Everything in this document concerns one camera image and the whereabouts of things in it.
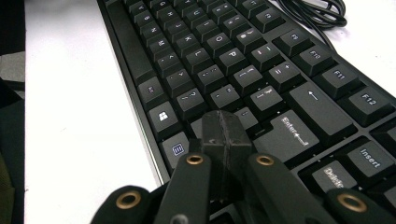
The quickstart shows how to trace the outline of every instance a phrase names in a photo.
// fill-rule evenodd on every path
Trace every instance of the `keycap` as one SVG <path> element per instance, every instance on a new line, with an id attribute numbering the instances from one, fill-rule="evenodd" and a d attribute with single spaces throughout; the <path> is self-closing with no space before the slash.
<path id="1" fill-rule="evenodd" d="M 265 77 L 277 92 L 284 92 L 304 81 L 300 71 L 289 62 L 270 69 Z"/>
<path id="2" fill-rule="evenodd" d="M 206 50 L 200 48 L 183 58 L 187 71 L 195 75 L 213 64 Z"/>
<path id="3" fill-rule="evenodd" d="M 216 59 L 216 64 L 225 76 L 230 76 L 249 65 L 245 55 L 237 48 L 221 54 Z"/>
<path id="4" fill-rule="evenodd" d="M 309 37 L 300 29 L 294 29 L 285 33 L 274 40 L 274 44 L 289 57 L 301 53 L 303 50 L 306 50 L 313 45 Z"/>
<path id="5" fill-rule="evenodd" d="M 262 38 L 262 34 L 256 28 L 250 28 L 237 35 L 234 43 L 244 54 L 248 54 L 254 49 L 266 44 L 264 38 Z"/>
<path id="6" fill-rule="evenodd" d="M 262 33 L 267 33 L 284 22 L 280 13 L 273 8 L 268 8 L 251 19 L 251 23 Z"/>
<path id="7" fill-rule="evenodd" d="M 241 97 L 251 94 L 265 85 L 262 74 L 253 65 L 230 76 L 230 83 Z"/>
<path id="8" fill-rule="evenodd" d="M 254 49 L 249 53 L 247 58 L 260 72 L 264 72 L 274 65 L 283 62 L 283 58 L 280 56 L 279 51 L 271 43 Z"/>
<path id="9" fill-rule="evenodd" d="M 253 141 L 259 152 L 270 153 L 291 166 L 316 151 L 319 140 L 293 111 L 272 119 L 271 125 L 272 131 Z"/>
<path id="10" fill-rule="evenodd" d="M 209 38 L 204 42 L 203 46 L 212 59 L 215 59 L 228 50 L 233 49 L 233 43 L 224 33 Z"/>
<path id="11" fill-rule="evenodd" d="M 242 99 L 231 84 L 212 92 L 208 102 L 212 109 L 222 109 L 230 112 L 243 104 Z"/>
<path id="12" fill-rule="evenodd" d="M 245 101 L 258 120 L 267 119 L 285 107 L 282 97 L 272 86 L 254 92 Z"/>
<path id="13" fill-rule="evenodd" d="M 194 80 L 202 94 L 206 95 L 227 84 L 227 78 L 215 64 L 194 76 Z"/>
<path id="14" fill-rule="evenodd" d="M 160 143 L 160 149 L 165 157 L 165 164 L 170 173 L 176 168 L 178 159 L 189 153 L 189 139 L 183 132 Z"/>
<path id="15" fill-rule="evenodd" d="M 342 64 L 314 77 L 314 80 L 334 100 L 354 91 L 361 84 L 358 75 Z"/>
<path id="16" fill-rule="evenodd" d="M 181 93 L 195 87 L 189 74 L 185 69 L 179 70 L 166 78 L 164 86 L 170 97 L 176 98 Z"/>
<path id="17" fill-rule="evenodd" d="M 152 108 L 148 112 L 148 121 L 157 141 L 166 139 L 182 129 L 169 101 Z"/>
<path id="18" fill-rule="evenodd" d="M 157 72 L 161 78 L 166 78 L 176 71 L 182 69 L 183 64 L 181 64 L 180 59 L 173 52 L 159 59 L 155 63 L 155 68 L 157 69 Z"/>
<path id="19" fill-rule="evenodd" d="M 181 119 L 187 120 L 202 115 L 206 111 L 207 105 L 201 93 L 194 88 L 177 97 L 176 108 Z"/>
<path id="20" fill-rule="evenodd" d="M 247 134 L 254 134 L 261 130 L 261 126 L 249 108 L 244 107 L 234 113 L 238 116 Z"/>
<path id="21" fill-rule="evenodd" d="M 390 102 L 372 87 L 363 90 L 339 101 L 341 107 L 361 126 L 376 122 L 394 110 Z"/>
<path id="22" fill-rule="evenodd" d="M 350 120 L 312 83 L 305 83 L 287 95 L 289 105 L 312 128 L 324 146 L 331 146 L 356 132 Z"/>
<path id="23" fill-rule="evenodd" d="M 333 64 L 332 55 L 320 46 L 314 46 L 298 54 L 292 60 L 309 77 L 326 70 Z"/>

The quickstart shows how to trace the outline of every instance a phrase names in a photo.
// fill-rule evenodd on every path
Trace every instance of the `black cable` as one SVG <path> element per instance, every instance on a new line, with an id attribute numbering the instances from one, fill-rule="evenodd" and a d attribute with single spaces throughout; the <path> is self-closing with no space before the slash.
<path id="1" fill-rule="evenodd" d="M 329 30 L 333 27 L 343 27 L 347 25 L 344 18 L 346 5 L 343 0 L 319 0 L 326 7 L 321 7 L 303 0 L 276 0 L 286 14 L 302 23 L 306 27 L 315 30 L 323 42 L 335 51 L 332 42 L 322 30 Z"/>

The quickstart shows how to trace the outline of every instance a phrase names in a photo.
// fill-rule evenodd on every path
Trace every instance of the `black key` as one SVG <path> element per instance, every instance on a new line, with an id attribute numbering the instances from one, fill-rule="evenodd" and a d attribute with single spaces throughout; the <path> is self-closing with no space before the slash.
<path id="1" fill-rule="evenodd" d="M 288 62 L 283 62 L 282 64 L 270 69 L 268 75 L 268 82 L 278 92 L 286 91 L 294 85 L 304 81 L 299 70 Z"/>
<path id="2" fill-rule="evenodd" d="M 271 43 L 254 49 L 247 58 L 260 72 L 264 72 L 274 65 L 283 62 L 279 51 Z"/>
<path id="3" fill-rule="evenodd" d="M 219 27 L 212 21 L 205 21 L 194 29 L 194 34 L 201 43 L 220 33 Z"/>
<path id="4" fill-rule="evenodd" d="M 263 0 L 247 0 L 238 6 L 242 15 L 249 20 L 267 8 Z"/>
<path id="5" fill-rule="evenodd" d="M 258 120 L 267 119 L 285 107 L 282 97 L 272 86 L 256 91 L 245 100 Z"/>
<path id="6" fill-rule="evenodd" d="M 140 84 L 137 87 L 137 92 L 139 92 L 145 111 L 149 111 L 168 100 L 168 96 L 163 92 L 163 87 L 157 77 L 152 77 Z"/>
<path id="7" fill-rule="evenodd" d="M 339 101 L 341 107 L 361 126 L 366 127 L 394 110 L 390 102 L 371 87 Z"/>
<path id="8" fill-rule="evenodd" d="M 225 76 L 230 76 L 249 65 L 245 55 L 239 49 L 232 49 L 221 54 L 216 59 L 216 64 Z"/>
<path id="9" fill-rule="evenodd" d="M 181 119 L 187 120 L 202 115 L 206 111 L 207 105 L 201 93 L 194 88 L 177 97 L 176 108 Z"/>
<path id="10" fill-rule="evenodd" d="M 165 30 L 166 37 L 171 40 L 172 44 L 189 33 L 189 27 L 187 27 L 184 21 L 177 21 L 172 25 L 169 25 Z"/>
<path id="11" fill-rule="evenodd" d="M 301 178 L 317 195 L 323 195 L 329 189 L 352 189 L 358 184 L 339 161 L 321 162 L 301 173 Z"/>
<path id="12" fill-rule="evenodd" d="M 233 43 L 224 33 L 208 39 L 204 42 L 203 46 L 213 59 L 219 57 L 228 50 L 233 49 Z"/>
<path id="13" fill-rule="evenodd" d="M 251 28 L 248 22 L 240 15 L 231 17 L 220 25 L 220 29 L 224 34 L 233 39 L 237 35 Z"/>
<path id="14" fill-rule="evenodd" d="M 210 66 L 194 76 L 195 82 L 203 95 L 227 84 L 227 78 L 222 74 L 217 65 Z"/>
<path id="15" fill-rule="evenodd" d="M 207 17 L 206 13 L 200 7 L 187 13 L 185 18 L 185 22 L 191 30 L 193 30 L 197 25 L 208 20 L 209 18 Z"/>
<path id="16" fill-rule="evenodd" d="M 162 38 L 152 43 L 148 48 L 148 54 L 151 57 L 151 60 L 154 62 L 172 52 L 173 50 L 171 45 L 169 44 L 168 40 L 166 40 L 166 38 Z"/>
<path id="17" fill-rule="evenodd" d="M 178 133 L 182 128 L 168 101 L 151 109 L 148 112 L 148 121 L 157 141 Z"/>
<path id="18" fill-rule="evenodd" d="M 213 109 L 234 111 L 243 102 L 231 84 L 210 94 L 209 103 Z"/>
<path id="19" fill-rule="evenodd" d="M 121 2 L 107 7 L 108 16 L 114 25 L 123 56 L 131 71 L 134 84 L 137 86 L 151 77 L 155 77 L 156 74 L 128 16 L 125 13 L 120 13 L 123 10 Z"/>
<path id="20" fill-rule="evenodd" d="M 186 92 L 194 88 L 189 74 L 185 69 L 175 72 L 166 78 L 164 82 L 165 88 L 172 98 L 176 98 L 181 93 Z"/>
<path id="21" fill-rule="evenodd" d="M 237 35 L 235 39 L 235 46 L 244 54 L 248 54 L 264 44 L 266 42 L 256 28 L 246 30 L 244 33 Z"/>
<path id="22" fill-rule="evenodd" d="M 265 85 L 262 74 L 253 65 L 233 74 L 230 77 L 230 83 L 233 84 L 241 97 L 251 94 Z"/>
<path id="23" fill-rule="evenodd" d="M 292 60 L 305 72 L 309 77 L 324 71 L 333 64 L 332 55 L 328 50 L 320 46 L 314 46 L 299 55 L 292 58 Z"/>
<path id="24" fill-rule="evenodd" d="M 189 153 L 189 140 L 183 132 L 160 143 L 160 149 L 165 158 L 165 164 L 170 173 L 176 168 L 178 159 Z"/>
<path id="25" fill-rule="evenodd" d="M 186 58 L 183 58 L 183 62 L 186 65 L 187 71 L 192 75 L 201 72 L 213 64 L 213 61 L 204 49 L 198 49 L 187 55 Z"/>
<path id="26" fill-rule="evenodd" d="M 186 57 L 188 54 L 201 48 L 197 38 L 193 34 L 188 34 L 176 41 L 175 50 L 180 58 Z"/>
<path id="27" fill-rule="evenodd" d="M 305 119 L 324 146 L 331 146 L 356 132 L 352 120 L 312 83 L 297 87 L 288 96 L 289 105 Z"/>
<path id="28" fill-rule="evenodd" d="M 291 110 L 271 120 L 274 129 L 253 141 L 259 152 L 270 153 L 287 165 L 315 152 L 319 140 Z"/>
<path id="29" fill-rule="evenodd" d="M 262 33 L 267 33 L 284 22 L 280 13 L 271 7 L 251 19 L 251 23 Z"/>
<path id="30" fill-rule="evenodd" d="M 236 12 L 233 10 L 233 7 L 231 7 L 230 4 L 224 3 L 218 7 L 213 8 L 209 12 L 210 18 L 217 24 L 220 25 L 224 21 L 230 19 L 234 15 L 236 15 Z"/>
<path id="31" fill-rule="evenodd" d="M 247 107 L 235 112 L 247 134 L 254 134 L 261 130 L 260 124 Z"/>
<path id="32" fill-rule="evenodd" d="M 283 53 L 292 57 L 312 46 L 309 37 L 299 29 L 294 29 L 274 41 Z"/>
<path id="33" fill-rule="evenodd" d="M 155 68 L 157 69 L 161 78 L 166 78 L 176 71 L 182 69 L 183 64 L 181 64 L 180 60 L 173 52 L 159 59 L 155 63 Z"/>
<path id="34" fill-rule="evenodd" d="M 322 75 L 316 76 L 314 80 L 334 100 L 357 89 L 361 84 L 358 75 L 342 64 L 338 64 Z"/>

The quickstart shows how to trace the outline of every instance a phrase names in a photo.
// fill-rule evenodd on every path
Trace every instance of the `keyboard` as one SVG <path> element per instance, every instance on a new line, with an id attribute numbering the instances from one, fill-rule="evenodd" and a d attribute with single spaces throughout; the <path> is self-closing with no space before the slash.
<path id="1" fill-rule="evenodd" d="M 312 193 L 356 189 L 396 213 L 395 98 L 271 2 L 98 4 L 163 182 L 221 109 Z"/>

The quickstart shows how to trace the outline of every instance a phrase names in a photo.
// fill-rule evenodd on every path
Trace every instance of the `desk surface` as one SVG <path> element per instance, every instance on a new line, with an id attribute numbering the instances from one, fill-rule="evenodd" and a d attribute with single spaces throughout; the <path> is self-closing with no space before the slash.
<path id="1" fill-rule="evenodd" d="M 95 0 L 26 12 L 26 223 L 89 223 L 114 189 L 160 185 Z M 396 96 L 393 0 L 346 0 L 338 53 Z"/>

